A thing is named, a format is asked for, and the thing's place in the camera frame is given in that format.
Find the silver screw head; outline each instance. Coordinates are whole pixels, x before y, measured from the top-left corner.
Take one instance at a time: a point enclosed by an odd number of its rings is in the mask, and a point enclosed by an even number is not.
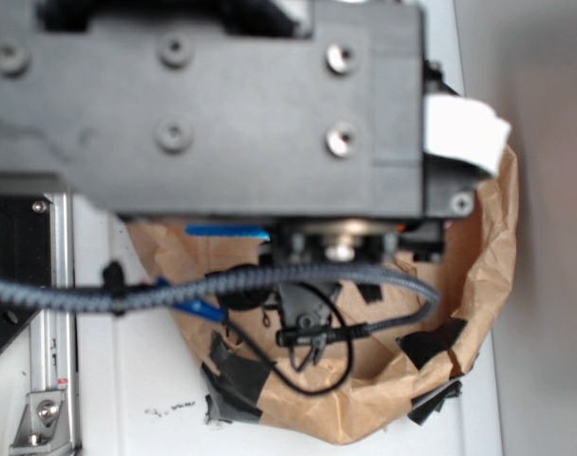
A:
[[[57,416],[59,411],[60,409],[58,406],[51,401],[43,401],[41,404],[39,404],[39,407],[37,407],[37,414],[43,421],[51,420]]]
[[[326,63],[336,74],[349,74],[357,68],[356,52],[346,45],[331,44],[326,48]]]
[[[155,140],[165,152],[177,154],[193,142],[193,129],[189,123],[176,117],[166,117],[155,128]]]
[[[336,263],[347,263],[356,257],[356,249],[347,244],[329,245],[324,251],[326,259]]]
[[[339,158],[349,157],[356,150],[356,128],[347,122],[336,123],[326,133],[328,150]]]
[[[41,434],[34,433],[29,435],[26,438],[26,443],[31,447],[37,447],[38,445],[41,445]]]
[[[186,66],[195,55],[193,41],[188,35],[180,32],[171,32],[162,36],[157,53],[162,63],[171,68]]]
[[[0,73],[3,76],[19,76],[29,65],[30,52],[23,43],[14,39],[0,43]]]
[[[465,217],[474,210],[474,198],[472,192],[455,193],[450,201],[451,211],[459,217]]]
[[[48,204],[44,201],[35,201],[32,204],[32,212],[35,214],[45,214],[48,211]]]

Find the blue plastic part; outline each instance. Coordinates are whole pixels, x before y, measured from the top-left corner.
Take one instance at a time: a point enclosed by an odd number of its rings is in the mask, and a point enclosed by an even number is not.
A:
[[[169,287],[170,283],[163,277],[157,278],[158,287]],[[185,312],[203,318],[214,323],[222,323],[225,314],[223,309],[214,307],[212,304],[203,299],[193,299],[191,301],[182,302],[172,306],[177,311]]]
[[[270,239],[269,233],[259,226],[187,225],[184,231],[190,236]]]

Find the crumpled brown paper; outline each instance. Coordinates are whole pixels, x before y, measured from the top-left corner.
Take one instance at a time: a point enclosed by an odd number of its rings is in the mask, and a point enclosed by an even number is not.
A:
[[[447,254],[440,265],[413,263],[402,255],[393,267],[418,276],[442,294],[439,311],[416,325],[376,333],[356,341],[356,365],[351,379],[326,396],[308,398],[286,388],[271,375],[261,393],[258,408],[262,424],[290,428],[334,444],[348,444],[387,426],[408,413],[412,399],[468,372],[485,336],[504,306],[512,287],[516,257],[518,173],[516,157],[507,150],[497,180],[483,182],[471,217],[454,223],[447,233]],[[182,225],[131,224],[130,235],[140,259],[151,275],[184,282],[257,262],[255,239],[189,237]],[[385,302],[366,305],[356,287],[345,284],[337,303],[348,323],[377,321],[410,314],[421,302],[417,296],[385,287]],[[279,321],[262,325],[261,310],[237,313],[235,319],[278,360],[279,367],[306,389],[334,382],[345,368],[345,350],[330,347],[323,361],[302,374],[291,373],[285,349],[275,343]],[[396,338],[437,328],[450,316],[467,320],[450,351],[436,355],[418,370],[398,347]],[[175,313],[184,339],[197,360],[215,371],[208,354],[212,332],[223,333],[184,313]],[[225,340],[233,353],[253,357],[244,346]]]

